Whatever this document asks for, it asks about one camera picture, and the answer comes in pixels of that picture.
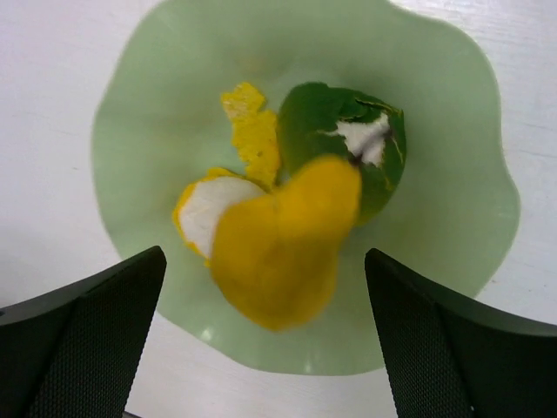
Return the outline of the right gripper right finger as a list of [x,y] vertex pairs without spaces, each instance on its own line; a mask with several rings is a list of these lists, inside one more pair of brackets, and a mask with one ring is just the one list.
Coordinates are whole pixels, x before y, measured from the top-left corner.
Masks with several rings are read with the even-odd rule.
[[466,297],[372,249],[365,273],[399,417],[554,417],[556,327]]

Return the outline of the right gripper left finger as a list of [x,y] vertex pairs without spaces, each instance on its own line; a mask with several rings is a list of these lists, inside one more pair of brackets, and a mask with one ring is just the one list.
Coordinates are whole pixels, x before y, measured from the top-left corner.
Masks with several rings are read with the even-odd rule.
[[3,417],[121,417],[166,269],[158,246],[1,310]]

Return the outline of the yellow fake lemon torn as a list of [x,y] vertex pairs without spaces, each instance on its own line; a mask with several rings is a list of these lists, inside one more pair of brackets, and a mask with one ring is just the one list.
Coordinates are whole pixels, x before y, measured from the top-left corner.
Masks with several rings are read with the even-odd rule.
[[208,264],[215,229],[224,210],[262,195],[265,190],[256,183],[214,167],[183,190],[173,209],[172,220],[186,246]]

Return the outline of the yellow fake pear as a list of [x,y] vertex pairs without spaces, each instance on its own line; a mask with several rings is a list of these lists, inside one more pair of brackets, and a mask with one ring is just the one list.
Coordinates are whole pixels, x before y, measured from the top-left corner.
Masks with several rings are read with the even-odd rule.
[[274,332],[319,315],[336,288],[339,252],[359,216],[361,174],[325,155],[220,218],[210,270],[227,301]]

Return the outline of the green yellow fake fruit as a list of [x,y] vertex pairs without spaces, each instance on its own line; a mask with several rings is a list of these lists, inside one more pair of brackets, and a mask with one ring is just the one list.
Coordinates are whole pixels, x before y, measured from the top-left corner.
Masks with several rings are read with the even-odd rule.
[[361,225],[384,209],[401,181],[407,155],[404,112],[362,91],[299,84],[279,107],[276,130],[290,176],[321,154],[358,155],[369,136],[381,136],[362,156]]

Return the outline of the yellow peel fragment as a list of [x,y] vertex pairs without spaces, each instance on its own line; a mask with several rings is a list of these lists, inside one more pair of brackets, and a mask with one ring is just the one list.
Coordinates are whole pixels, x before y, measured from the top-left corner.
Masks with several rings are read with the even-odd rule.
[[245,164],[245,176],[266,190],[273,189],[282,166],[276,113],[265,108],[265,96],[247,82],[222,93],[220,102],[232,124],[232,145]]

